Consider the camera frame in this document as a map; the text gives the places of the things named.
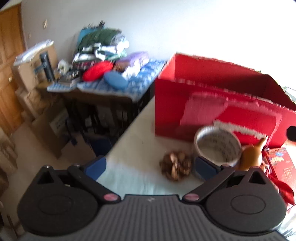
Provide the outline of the purple tissue pack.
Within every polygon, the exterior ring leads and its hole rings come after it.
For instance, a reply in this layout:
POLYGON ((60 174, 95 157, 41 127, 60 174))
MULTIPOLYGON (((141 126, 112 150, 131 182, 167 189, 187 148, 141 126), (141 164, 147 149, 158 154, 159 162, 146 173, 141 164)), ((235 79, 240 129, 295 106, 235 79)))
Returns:
POLYGON ((142 51, 142 52, 133 52, 128 54, 125 57, 120 58, 117 63, 127 67, 134 67, 134 66, 144 66, 149 62, 149 55, 147 52, 142 51))

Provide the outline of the red patterned gift box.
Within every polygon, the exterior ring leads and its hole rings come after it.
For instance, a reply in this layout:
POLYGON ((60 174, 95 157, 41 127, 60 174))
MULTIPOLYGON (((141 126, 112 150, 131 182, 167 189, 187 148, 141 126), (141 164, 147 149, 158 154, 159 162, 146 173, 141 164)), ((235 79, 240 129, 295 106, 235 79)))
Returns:
POLYGON ((265 149, 262 154, 266 176, 290 209, 295 206, 295 164, 292 158, 286 147, 265 149))

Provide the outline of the tan calabash gourd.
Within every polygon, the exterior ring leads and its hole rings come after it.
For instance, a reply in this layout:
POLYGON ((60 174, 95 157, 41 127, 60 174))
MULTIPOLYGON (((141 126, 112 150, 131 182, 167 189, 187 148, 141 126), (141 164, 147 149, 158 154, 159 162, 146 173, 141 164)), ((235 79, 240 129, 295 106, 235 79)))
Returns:
POLYGON ((268 137, 262 138, 256 145, 248 145, 241 154, 238 169, 248 171, 251 167, 260 167, 262 164, 262 150, 267 143, 268 137))

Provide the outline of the blue checkered towel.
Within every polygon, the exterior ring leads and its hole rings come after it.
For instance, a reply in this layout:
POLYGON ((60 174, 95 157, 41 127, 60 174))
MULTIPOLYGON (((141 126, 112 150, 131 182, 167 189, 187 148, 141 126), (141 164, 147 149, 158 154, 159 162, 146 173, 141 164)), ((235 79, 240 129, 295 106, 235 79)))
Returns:
POLYGON ((67 93, 78 89, 81 92, 96 95, 128 97, 133 102, 137 102, 151 87, 165 64, 165 60, 151 59, 141 68, 136 77, 133 76, 128 80, 124 79, 119 73, 110 71, 100 80, 79 82, 72 87, 55 82, 47 87, 47 91, 52 93, 67 93))

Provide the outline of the clear packing tape roll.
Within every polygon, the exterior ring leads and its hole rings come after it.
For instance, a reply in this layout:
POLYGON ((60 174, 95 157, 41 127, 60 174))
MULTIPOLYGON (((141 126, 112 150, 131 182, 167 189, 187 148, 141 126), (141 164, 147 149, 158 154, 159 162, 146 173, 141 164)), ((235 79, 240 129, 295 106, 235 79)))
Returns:
POLYGON ((208 180, 220 171, 220 166, 236 166, 241 153, 236 135, 223 128, 205 126, 194 137, 192 172, 200 179, 208 180))

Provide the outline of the brown cardboard box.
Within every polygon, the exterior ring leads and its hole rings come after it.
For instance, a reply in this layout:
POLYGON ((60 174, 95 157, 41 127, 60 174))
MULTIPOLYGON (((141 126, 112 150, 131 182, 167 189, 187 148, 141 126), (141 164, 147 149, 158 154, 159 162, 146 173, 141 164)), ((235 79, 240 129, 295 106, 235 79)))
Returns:
POLYGON ((11 66, 12 73, 19 88, 32 91, 40 82, 47 81, 44 69, 41 68, 40 55, 47 52, 49 62, 54 70, 58 66, 58 57, 54 42, 40 42, 16 57, 11 66))

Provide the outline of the brown pine cone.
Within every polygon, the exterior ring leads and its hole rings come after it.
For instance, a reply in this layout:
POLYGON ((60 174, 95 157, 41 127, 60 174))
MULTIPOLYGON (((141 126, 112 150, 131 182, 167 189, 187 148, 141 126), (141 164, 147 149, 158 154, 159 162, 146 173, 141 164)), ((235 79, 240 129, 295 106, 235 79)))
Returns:
POLYGON ((161 173, 169 180, 181 181, 192 171, 192 159, 184 151, 171 151, 159 162, 161 173))

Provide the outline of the wooden door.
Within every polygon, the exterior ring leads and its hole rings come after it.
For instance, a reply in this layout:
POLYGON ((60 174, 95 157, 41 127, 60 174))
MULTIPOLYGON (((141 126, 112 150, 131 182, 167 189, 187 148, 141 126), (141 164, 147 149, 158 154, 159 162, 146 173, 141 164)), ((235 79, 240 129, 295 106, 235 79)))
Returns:
POLYGON ((11 67, 24 50, 21 5, 16 4, 1 11, 1 128, 9 136, 23 123, 11 67))

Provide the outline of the black thermos bottle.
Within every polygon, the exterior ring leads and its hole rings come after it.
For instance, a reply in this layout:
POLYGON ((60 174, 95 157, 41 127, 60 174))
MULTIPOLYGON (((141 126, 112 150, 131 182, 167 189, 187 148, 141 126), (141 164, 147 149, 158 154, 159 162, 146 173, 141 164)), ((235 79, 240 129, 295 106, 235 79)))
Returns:
POLYGON ((49 60, 48 52, 41 53, 40 60, 41 60, 47 80, 49 82, 54 81, 55 77, 54 77, 53 69, 49 60))

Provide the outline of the pile of folded clothes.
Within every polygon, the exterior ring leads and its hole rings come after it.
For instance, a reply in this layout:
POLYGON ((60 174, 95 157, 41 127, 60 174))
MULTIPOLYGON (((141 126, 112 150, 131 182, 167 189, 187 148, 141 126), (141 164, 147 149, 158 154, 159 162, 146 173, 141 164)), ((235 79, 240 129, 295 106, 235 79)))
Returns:
POLYGON ((107 28, 105 21, 84 27, 78 36, 72 65, 87 70, 102 61, 114 62, 126 55, 129 41, 120 29, 107 28))

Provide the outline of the large red cardboard box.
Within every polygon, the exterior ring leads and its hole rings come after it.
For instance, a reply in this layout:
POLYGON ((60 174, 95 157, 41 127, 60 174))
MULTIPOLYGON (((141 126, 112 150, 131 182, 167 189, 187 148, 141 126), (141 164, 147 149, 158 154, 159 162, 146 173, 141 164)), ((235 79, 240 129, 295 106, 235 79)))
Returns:
POLYGON ((192 141, 203 126, 234 132, 241 144, 267 137, 280 147, 295 125, 295 103, 267 74, 199 56, 175 54, 155 81, 155 132, 192 141))

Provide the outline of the blue oval case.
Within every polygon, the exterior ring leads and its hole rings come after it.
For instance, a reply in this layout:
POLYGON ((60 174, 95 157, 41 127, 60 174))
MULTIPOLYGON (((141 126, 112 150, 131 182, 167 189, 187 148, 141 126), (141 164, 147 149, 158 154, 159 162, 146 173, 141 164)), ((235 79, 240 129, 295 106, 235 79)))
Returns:
POLYGON ((104 81, 114 89, 126 89, 128 87, 128 81, 121 76, 120 73, 115 71, 109 71, 103 75, 104 81))

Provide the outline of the white skull figurine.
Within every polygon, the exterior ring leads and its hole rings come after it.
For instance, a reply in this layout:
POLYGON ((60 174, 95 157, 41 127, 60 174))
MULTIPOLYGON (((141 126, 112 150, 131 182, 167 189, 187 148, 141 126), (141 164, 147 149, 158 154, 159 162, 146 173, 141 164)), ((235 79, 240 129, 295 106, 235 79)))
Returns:
POLYGON ((66 60, 62 59, 58 63, 57 71, 61 75, 65 75, 71 68, 71 65, 66 60))

